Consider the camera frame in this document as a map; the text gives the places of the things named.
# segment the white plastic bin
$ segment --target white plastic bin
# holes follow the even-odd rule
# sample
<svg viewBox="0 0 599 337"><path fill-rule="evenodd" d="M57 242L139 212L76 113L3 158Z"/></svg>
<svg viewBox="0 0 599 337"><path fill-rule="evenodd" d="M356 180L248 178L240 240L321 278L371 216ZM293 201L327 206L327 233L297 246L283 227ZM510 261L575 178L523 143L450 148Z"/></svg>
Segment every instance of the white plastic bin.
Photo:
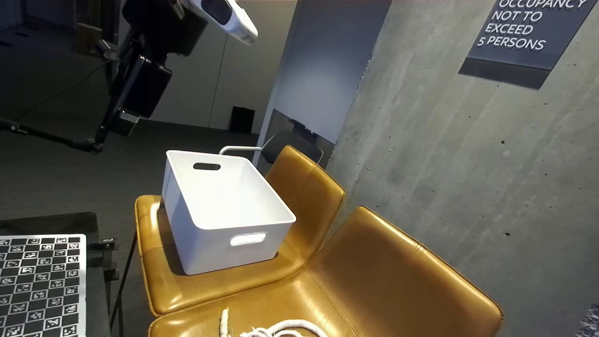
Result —
<svg viewBox="0 0 599 337"><path fill-rule="evenodd" d="M188 276L274 259L297 216L246 158L167 152L164 203Z"/></svg>

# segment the sign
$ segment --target sign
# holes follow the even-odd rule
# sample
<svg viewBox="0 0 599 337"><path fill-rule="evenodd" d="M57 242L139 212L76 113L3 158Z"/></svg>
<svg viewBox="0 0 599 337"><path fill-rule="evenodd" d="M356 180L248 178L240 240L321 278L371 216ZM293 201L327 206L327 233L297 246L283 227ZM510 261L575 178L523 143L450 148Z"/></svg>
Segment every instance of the sign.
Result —
<svg viewBox="0 0 599 337"><path fill-rule="evenodd" d="M598 0L497 0L461 73L542 88Z"/></svg>

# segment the floor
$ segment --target floor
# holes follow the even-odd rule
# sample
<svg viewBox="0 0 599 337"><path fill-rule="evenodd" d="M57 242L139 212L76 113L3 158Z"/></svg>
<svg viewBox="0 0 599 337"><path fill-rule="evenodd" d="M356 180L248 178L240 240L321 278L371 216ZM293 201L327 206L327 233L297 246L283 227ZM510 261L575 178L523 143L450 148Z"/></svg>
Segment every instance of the floor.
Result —
<svg viewBox="0 0 599 337"><path fill-rule="evenodd" d="M49 27L0 34L0 118L76 141L96 133L109 102L107 81L102 60L76 53L74 40ZM102 154L89 154L0 130L0 220L94 212L100 236L119 244L115 261L122 272L134 238L134 201L162 193L166 150L214 154L225 145L255 141L141 122L132 137L111 135ZM137 257L124 293L124 319L128 337L147 336L152 322Z"/></svg>

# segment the white cable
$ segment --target white cable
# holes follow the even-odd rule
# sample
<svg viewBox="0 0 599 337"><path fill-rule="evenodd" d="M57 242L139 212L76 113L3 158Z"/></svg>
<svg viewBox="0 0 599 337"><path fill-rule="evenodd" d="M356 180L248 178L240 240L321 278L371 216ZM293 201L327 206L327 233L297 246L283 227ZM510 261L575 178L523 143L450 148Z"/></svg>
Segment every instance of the white cable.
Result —
<svg viewBox="0 0 599 337"><path fill-rule="evenodd" d="M308 330L317 337L328 337L317 324L297 319L282 321L272 328L254 328L252 332L244 332L240 337L302 337L298 330ZM222 337L229 337L229 309L222 313Z"/></svg>

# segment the yellow chair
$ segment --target yellow chair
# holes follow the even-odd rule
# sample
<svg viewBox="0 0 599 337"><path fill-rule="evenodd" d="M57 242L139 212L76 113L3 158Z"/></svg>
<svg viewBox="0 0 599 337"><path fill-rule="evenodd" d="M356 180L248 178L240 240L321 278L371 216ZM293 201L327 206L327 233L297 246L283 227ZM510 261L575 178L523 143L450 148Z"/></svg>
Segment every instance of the yellow chair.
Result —
<svg viewBox="0 0 599 337"><path fill-rule="evenodd" d="M233 337L289 319L330 337L493 337L502 324L486 294L366 208L300 274L160 317L149 336L220 336L224 309Z"/></svg>
<svg viewBox="0 0 599 337"><path fill-rule="evenodd" d="M321 248L345 191L315 161L291 146L282 152L267 180L297 214L276 259L201 276L182 274L162 197L137 199L137 251L156 317L283 279L298 272Z"/></svg>

